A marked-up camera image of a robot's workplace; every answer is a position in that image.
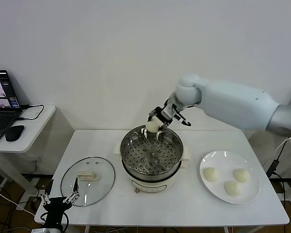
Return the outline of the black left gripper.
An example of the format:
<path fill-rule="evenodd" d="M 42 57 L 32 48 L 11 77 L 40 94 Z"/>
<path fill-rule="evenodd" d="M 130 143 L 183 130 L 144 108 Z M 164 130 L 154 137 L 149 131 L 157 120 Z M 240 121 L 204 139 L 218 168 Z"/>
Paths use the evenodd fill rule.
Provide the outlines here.
<path fill-rule="evenodd" d="M 54 179 L 51 179 L 44 193 L 40 194 L 47 216 L 43 227 L 61 227 L 63 216 L 66 218 L 66 224 L 69 224 L 69 218 L 65 211 L 70 209 L 71 204 L 74 204 L 80 196 L 78 177 L 76 177 L 72 193 L 68 197 L 49 198 L 53 182 Z"/>

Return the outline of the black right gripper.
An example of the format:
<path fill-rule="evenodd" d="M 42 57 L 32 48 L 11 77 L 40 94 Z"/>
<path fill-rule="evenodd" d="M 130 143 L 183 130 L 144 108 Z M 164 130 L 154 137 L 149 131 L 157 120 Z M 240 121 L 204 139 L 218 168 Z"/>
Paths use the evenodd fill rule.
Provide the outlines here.
<path fill-rule="evenodd" d="M 180 116 L 180 112 L 182 111 L 182 102 L 178 99 L 168 99 L 164 103 L 164 107 L 156 107 L 152 110 L 148 115 L 148 121 L 151 121 L 153 117 L 158 119 L 158 131 L 165 131 L 173 119 L 178 122 L 182 121 L 182 117 Z"/>

